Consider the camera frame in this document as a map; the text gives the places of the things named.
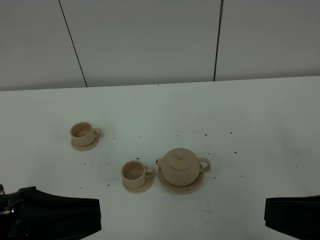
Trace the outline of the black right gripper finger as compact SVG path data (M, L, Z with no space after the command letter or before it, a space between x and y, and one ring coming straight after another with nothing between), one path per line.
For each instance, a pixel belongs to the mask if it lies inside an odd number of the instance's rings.
M319 240L320 220L316 217L297 215L268 215L265 225L272 230L299 240Z
M303 197L271 197L265 200L264 217L294 217L310 218L320 214L320 196Z

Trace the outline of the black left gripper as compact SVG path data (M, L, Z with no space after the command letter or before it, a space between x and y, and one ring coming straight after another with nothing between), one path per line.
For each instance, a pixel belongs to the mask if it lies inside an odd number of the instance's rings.
M16 218L17 202L22 199L28 207L48 210L90 210L96 214L36 216ZM100 201L48 194L35 186L20 188L6 194L0 185L0 239L19 238L86 238L102 230Z

